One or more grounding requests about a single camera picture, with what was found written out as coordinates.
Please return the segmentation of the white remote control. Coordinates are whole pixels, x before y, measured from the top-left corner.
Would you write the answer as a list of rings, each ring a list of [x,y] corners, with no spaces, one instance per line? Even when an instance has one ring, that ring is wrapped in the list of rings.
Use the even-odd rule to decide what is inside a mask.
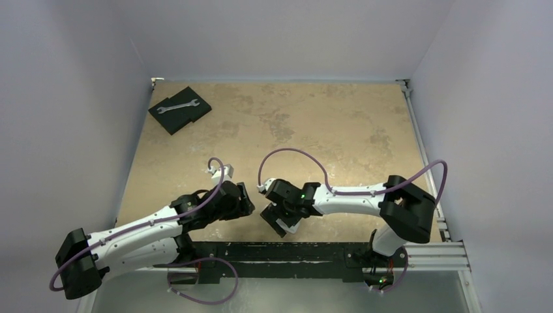
[[[279,218],[279,219],[276,220],[276,223],[277,223],[278,226],[280,226],[285,231],[285,233],[295,234],[297,232],[297,230],[299,229],[299,226],[300,226],[301,222],[297,221],[292,226],[288,226],[283,220],[281,220]]]

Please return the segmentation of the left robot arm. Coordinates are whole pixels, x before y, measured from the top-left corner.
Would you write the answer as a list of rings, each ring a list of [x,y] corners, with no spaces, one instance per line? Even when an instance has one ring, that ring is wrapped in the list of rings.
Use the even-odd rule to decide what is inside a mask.
[[[211,190],[184,194],[153,214],[134,222],[86,234],[70,231],[57,254],[55,278],[69,300],[97,290],[123,273],[152,265],[185,267],[197,257],[189,232],[219,220],[249,216],[255,206],[244,183],[225,181]]]

